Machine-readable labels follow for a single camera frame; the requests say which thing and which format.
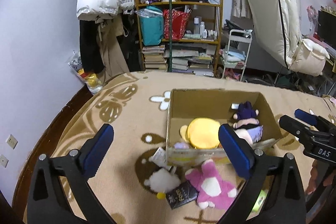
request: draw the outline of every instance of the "black zipper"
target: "black zipper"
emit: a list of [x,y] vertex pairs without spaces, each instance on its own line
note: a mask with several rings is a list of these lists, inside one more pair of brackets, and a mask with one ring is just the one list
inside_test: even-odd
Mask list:
[[280,18],[281,18],[281,27],[282,27],[282,36],[283,36],[283,48],[284,48],[284,51],[285,51],[285,54],[284,54],[284,60],[285,60],[285,64],[286,64],[286,68],[288,69],[288,64],[287,64],[287,61],[286,61],[286,56],[287,56],[287,52],[286,52],[286,35],[285,35],[285,26],[284,26],[284,19],[282,17],[282,9],[281,9],[281,4],[280,4],[280,0],[279,1],[279,10],[280,10]]

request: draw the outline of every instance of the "cardboard box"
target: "cardboard box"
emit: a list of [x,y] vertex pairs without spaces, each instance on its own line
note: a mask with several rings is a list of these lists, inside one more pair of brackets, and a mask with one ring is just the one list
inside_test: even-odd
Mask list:
[[169,165],[196,166],[212,158],[217,163],[229,163],[222,148],[215,149],[175,149],[174,144],[183,141],[179,129],[188,125],[193,119],[204,117],[232,125],[236,110],[231,109],[233,103],[250,101],[253,109],[259,110],[258,120],[263,125],[262,138],[253,144],[253,149],[268,148],[281,139],[278,122],[265,97],[260,92],[223,89],[173,89],[171,91],[168,111],[166,155]]

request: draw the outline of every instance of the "black small package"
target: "black small package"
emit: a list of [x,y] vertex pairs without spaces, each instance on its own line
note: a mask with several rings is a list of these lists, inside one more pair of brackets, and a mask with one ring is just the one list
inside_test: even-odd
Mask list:
[[181,207],[197,198],[198,192],[189,181],[183,182],[174,190],[166,193],[166,199],[172,209]]

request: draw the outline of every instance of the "human hand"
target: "human hand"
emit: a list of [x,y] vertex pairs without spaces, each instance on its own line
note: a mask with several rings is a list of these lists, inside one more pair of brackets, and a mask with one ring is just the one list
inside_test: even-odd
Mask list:
[[[310,179],[309,179],[309,183],[308,183],[308,187],[306,190],[306,193],[308,195],[310,195],[311,193],[313,193],[313,191],[316,190],[316,178],[318,175],[317,172],[317,160],[314,160],[313,164],[312,164],[312,168],[310,171]],[[328,186],[331,185],[333,183],[334,180],[334,176],[336,175],[336,170],[334,170],[323,182],[323,186]]]

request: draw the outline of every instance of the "blue gripper pad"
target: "blue gripper pad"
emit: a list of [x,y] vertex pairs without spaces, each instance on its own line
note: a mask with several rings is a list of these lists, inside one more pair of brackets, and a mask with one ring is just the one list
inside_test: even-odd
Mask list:
[[79,163],[86,180],[96,175],[107,150],[110,148],[114,137],[112,125],[103,124],[97,134],[88,139],[80,149]]
[[298,118],[299,120],[304,121],[310,124],[311,126],[317,125],[317,120],[314,115],[311,115],[310,113],[307,113],[299,108],[295,110],[294,116],[295,118]]
[[251,146],[244,139],[239,138],[227,123],[219,127],[218,138],[237,175],[248,180],[254,165]]

